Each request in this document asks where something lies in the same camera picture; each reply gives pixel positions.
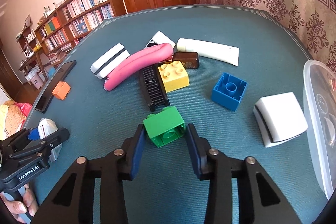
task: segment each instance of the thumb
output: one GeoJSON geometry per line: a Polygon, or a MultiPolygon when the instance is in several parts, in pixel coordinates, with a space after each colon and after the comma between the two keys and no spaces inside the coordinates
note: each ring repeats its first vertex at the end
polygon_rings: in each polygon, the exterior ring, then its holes
{"type": "Polygon", "coordinates": [[[27,212],[26,206],[21,201],[8,201],[3,193],[1,199],[12,214],[24,214],[27,212]]]}

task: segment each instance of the table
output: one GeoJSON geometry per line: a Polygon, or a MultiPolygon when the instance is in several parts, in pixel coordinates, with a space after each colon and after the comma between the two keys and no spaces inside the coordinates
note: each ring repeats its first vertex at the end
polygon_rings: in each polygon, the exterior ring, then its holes
{"type": "MultiPolygon", "coordinates": [[[[168,93],[170,103],[186,123],[195,124],[212,147],[238,159],[255,157],[301,221],[311,223],[327,199],[315,177],[306,134],[265,148],[252,113],[260,97],[290,91],[303,107],[303,66],[310,55],[297,37],[267,12],[239,7],[193,5],[145,10],[105,21],[88,35],[65,60],[77,61],[66,78],[71,86],[66,100],[54,98],[45,114],[34,111],[27,118],[28,128],[48,117],[70,131],[59,159],[36,179],[38,201],[44,200],[77,157],[93,159],[119,148],[150,113],[137,75],[107,92],[104,80],[95,77],[90,66],[118,42],[130,54],[143,49],[159,30],[175,42],[184,37],[240,48],[238,67],[200,57],[199,69],[188,70],[190,86],[168,93]],[[236,112],[210,99],[223,72],[248,82],[236,112]]],[[[124,182],[129,223],[203,223],[208,185],[194,175],[183,138],[161,148],[147,140],[137,177],[124,182]]],[[[233,191],[233,223],[238,223],[235,184],[233,191]]],[[[99,223],[98,196],[97,192],[95,223],[99,223]]]]}
{"type": "Polygon", "coordinates": [[[40,47],[36,52],[34,52],[34,54],[30,58],[28,58],[25,63],[23,63],[20,66],[19,71],[24,71],[27,75],[28,71],[25,70],[26,66],[29,65],[29,63],[36,60],[37,65],[40,67],[40,71],[43,73],[44,78],[47,80],[48,77],[47,77],[47,74],[45,73],[44,67],[42,65],[42,61],[41,61],[40,54],[39,54],[40,51],[42,51],[42,47],[40,47]]]}

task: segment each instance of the transparent plastic lid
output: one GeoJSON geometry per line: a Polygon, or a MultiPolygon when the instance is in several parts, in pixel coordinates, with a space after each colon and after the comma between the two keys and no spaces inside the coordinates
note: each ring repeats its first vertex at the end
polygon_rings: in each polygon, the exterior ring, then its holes
{"type": "Polygon", "coordinates": [[[325,64],[308,60],[303,78],[311,158],[320,187],[329,199],[336,186],[336,76],[325,64]]]}

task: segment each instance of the green box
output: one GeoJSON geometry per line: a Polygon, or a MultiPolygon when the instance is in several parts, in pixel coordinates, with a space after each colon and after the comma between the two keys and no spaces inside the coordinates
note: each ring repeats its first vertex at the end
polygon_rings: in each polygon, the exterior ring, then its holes
{"type": "Polygon", "coordinates": [[[148,137],[161,147],[184,135],[185,123],[175,106],[167,106],[157,114],[143,120],[148,137]]]}

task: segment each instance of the blue toy block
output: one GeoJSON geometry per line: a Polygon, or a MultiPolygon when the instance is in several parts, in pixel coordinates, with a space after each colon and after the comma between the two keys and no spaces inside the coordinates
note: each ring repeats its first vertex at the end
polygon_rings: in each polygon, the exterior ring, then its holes
{"type": "Polygon", "coordinates": [[[242,100],[247,83],[233,75],[223,73],[215,87],[212,89],[211,100],[236,111],[242,100]]]}

